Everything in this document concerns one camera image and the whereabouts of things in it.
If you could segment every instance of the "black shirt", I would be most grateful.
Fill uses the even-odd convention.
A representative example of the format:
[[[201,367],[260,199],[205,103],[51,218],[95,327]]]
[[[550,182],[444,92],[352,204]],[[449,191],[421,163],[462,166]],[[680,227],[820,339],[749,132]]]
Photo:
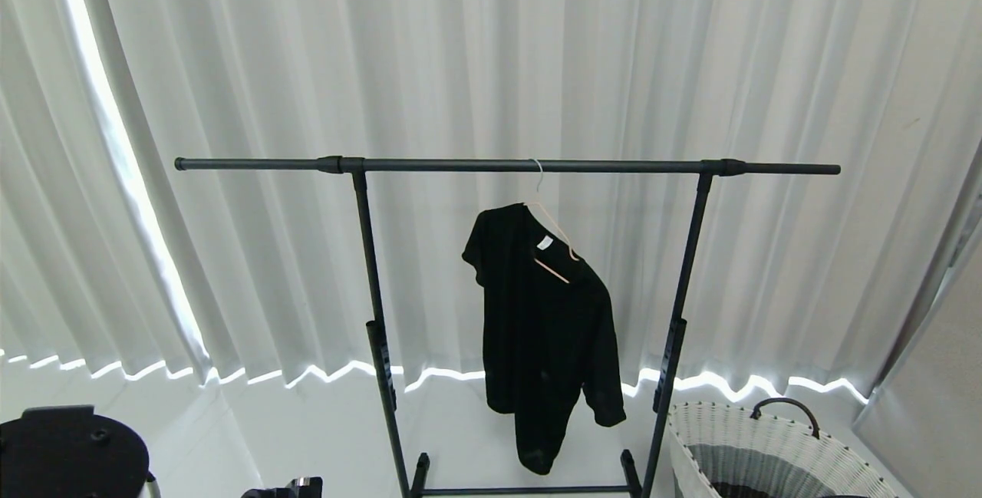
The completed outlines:
[[[610,295],[523,204],[481,212],[463,259],[484,288],[488,406],[515,414],[520,462],[547,474],[580,388],[597,424],[625,419]]]

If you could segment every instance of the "hanger hook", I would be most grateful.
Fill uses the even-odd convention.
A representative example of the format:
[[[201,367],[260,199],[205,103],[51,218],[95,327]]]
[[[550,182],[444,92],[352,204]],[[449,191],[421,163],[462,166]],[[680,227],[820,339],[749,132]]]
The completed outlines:
[[[543,180],[543,179],[544,179],[544,177],[546,176],[546,170],[543,170],[543,169],[542,169],[542,163],[540,163],[540,162],[539,162],[539,159],[531,159],[531,160],[532,160],[532,161],[533,161],[534,163],[537,163],[537,165],[538,165],[538,167],[539,167],[539,183],[537,183],[537,184],[535,185],[535,192],[536,192],[536,194],[537,194],[537,193],[539,193],[539,187],[541,187],[541,186],[542,186],[542,180]]]

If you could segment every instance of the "floor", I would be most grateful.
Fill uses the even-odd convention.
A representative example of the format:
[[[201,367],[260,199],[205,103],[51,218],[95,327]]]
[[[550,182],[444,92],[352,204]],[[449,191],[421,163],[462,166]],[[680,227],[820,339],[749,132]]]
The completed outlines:
[[[553,473],[538,477],[515,458],[511,418],[485,406],[483,381],[429,378],[417,390],[400,393],[397,404],[410,478],[418,453],[426,451],[431,487],[621,484],[624,448],[643,476],[653,386],[646,383],[627,399],[628,421],[610,429],[593,424],[580,401]],[[862,409],[849,392],[790,387],[789,396],[809,404],[824,430],[866,457],[901,498],[911,498],[849,429]],[[765,397],[755,391],[739,404],[752,406]],[[713,387],[677,392],[674,399],[726,400]],[[378,389],[373,377],[358,370],[331,383],[308,377],[292,389],[277,379],[201,387],[193,377],[168,379],[164,370],[127,381],[120,370],[92,379],[84,369],[0,361],[0,420],[49,404],[94,404],[96,414],[129,424],[150,447],[151,470],[164,498],[238,497],[249,488],[315,476],[324,478],[325,498],[399,495]],[[775,406],[777,414],[795,415],[782,407]],[[654,495],[667,498],[674,495],[667,449],[662,457]]]

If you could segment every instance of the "clothing rack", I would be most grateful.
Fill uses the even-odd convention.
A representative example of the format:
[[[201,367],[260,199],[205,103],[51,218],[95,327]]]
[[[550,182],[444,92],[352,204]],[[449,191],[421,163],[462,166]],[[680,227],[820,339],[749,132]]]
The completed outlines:
[[[681,356],[685,336],[685,320],[681,317],[688,292],[688,282],[695,260],[695,247],[699,242],[699,229],[706,211],[709,188],[715,176],[740,176],[744,173],[802,173],[803,175],[837,175],[838,165],[825,163],[746,163],[734,159],[664,162],[664,161],[575,161],[531,159],[366,159],[361,157],[329,156],[316,159],[185,159],[174,161],[177,170],[319,170],[324,173],[350,173],[354,181],[354,195],[358,202],[358,219],[361,222],[361,244],[364,247],[368,288],[371,291],[373,320],[365,324],[371,344],[375,379],[382,399],[385,424],[389,430],[389,443],[396,463],[396,477],[402,498],[422,496],[487,496],[503,494],[586,494],[625,492],[631,498],[649,498],[655,480],[655,467],[661,451],[662,437],[669,403],[672,399],[674,377]],[[561,172],[561,173],[697,173],[699,180],[692,219],[685,239],[685,253],[678,276],[676,298],[672,318],[667,330],[665,352],[659,374],[658,387],[652,410],[655,411],[655,427],[651,435],[648,466],[644,471],[644,483],[639,483],[631,451],[621,452],[624,484],[592,486],[534,486],[534,487],[482,487],[482,488],[427,488],[429,456],[423,452],[417,460],[417,469],[410,484],[403,457],[403,445],[396,421],[396,388],[392,383],[389,363],[388,340],[385,333],[385,316],[382,312],[382,291],[379,286],[378,260],[372,236],[371,213],[368,210],[368,172]]]

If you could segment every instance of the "basket handle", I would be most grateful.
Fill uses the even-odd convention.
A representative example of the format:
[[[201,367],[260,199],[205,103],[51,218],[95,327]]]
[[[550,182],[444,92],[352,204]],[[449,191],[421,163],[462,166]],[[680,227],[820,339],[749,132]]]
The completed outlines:
[[[782,401],[785,404],[792,404],[793,406],[800,407],[801,411],[804,411],[804,414],[807,415],[808,420],[811,421],[811,436],[821,439],[818,434],[818,420],[815,420],[815,415],[811,413],[811,410],[808,410],[808,407],[805,404],[801,404],[795,399],[789,399],[789,397],[773,397],[773,399],[758,401],[757,406],[753,407],[753,411],[750,413],[751,420],[760,420],[760,408],[765,407],[768,404],[774,404],[776,401]]]

